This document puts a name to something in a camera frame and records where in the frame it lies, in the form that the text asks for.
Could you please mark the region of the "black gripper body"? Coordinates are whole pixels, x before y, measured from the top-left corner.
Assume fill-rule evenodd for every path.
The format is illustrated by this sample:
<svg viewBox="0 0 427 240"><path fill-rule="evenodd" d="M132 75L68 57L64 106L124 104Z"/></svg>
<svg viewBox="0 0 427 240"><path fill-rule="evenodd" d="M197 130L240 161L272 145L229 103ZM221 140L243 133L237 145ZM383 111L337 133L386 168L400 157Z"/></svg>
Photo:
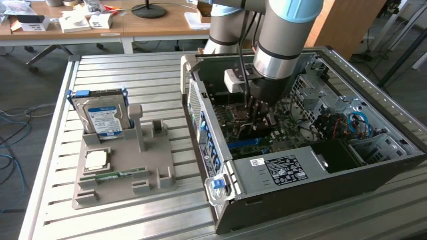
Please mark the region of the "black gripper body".
<svg viewBox="0 0 427 240"><path fill-rule="evenodd" d="M271 107L283 98L291 77L283 79L256 78L251 82L249 95L255 100L267 103Z"/></svg>

